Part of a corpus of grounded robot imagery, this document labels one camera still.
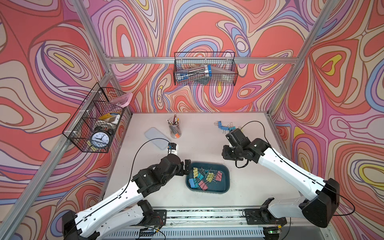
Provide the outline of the green yellow binder clip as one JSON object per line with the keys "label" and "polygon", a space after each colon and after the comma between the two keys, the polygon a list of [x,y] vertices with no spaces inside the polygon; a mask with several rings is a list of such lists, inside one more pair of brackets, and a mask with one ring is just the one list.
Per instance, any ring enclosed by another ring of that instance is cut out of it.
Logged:
{"label": "green yellow binder clip", "polygon": [[208,175],[206,177],[207,182],[208,183],[212,183],[212,182],[216,183],[215,175],[216,175],[215,173],[208,173]]}

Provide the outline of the dark teal storage tray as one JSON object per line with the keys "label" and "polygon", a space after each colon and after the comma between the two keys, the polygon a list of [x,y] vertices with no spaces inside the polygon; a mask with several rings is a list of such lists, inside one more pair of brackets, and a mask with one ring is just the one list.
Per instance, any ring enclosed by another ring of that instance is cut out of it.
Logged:
{"label": "dark teal storage tray", "polygon": [[224,194],[230,189],[230,172],[224,165],[193,162],[185,183],[194,192]]}

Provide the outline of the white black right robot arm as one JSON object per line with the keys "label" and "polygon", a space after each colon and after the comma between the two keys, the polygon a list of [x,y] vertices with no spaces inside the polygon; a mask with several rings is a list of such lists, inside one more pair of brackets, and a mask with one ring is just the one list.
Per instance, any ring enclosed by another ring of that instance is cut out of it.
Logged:
{"label": "white black right robot arm", "polygon": [[245,160],[243,169],[254,163],[267,170],[246,171],[233,179],[235,187],[244,190],[244,197],[250,195],[265,196],[266,191],[276,190],[273,197],[267,198],[259,212],[263,221],[271,218],[300,218],[319,228],[326,228],[333,217],[338,217],[340,200],[351,206],[350,216],[356,212],[356,206],[342,196],[340,184],[332,178],[325,180],[304,170],[280,154],[268,140],[256,138],[249,140],[242,130],[234,129],[226,134],[228,145],[223,146],[224,160],[237,164]]}

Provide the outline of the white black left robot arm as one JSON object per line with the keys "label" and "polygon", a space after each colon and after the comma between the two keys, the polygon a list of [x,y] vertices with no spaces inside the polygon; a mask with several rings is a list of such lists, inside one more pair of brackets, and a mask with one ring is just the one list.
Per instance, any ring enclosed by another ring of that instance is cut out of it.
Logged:
{"label": "white black left robot arm", "polygon": [[128,226],[148,225],[155,212],[145,199],[174,176],[190,173],[191,160],[168,154],[158,164],[140,170],[121,189],[96,205],[62,217],[65,240],[102,240]]}

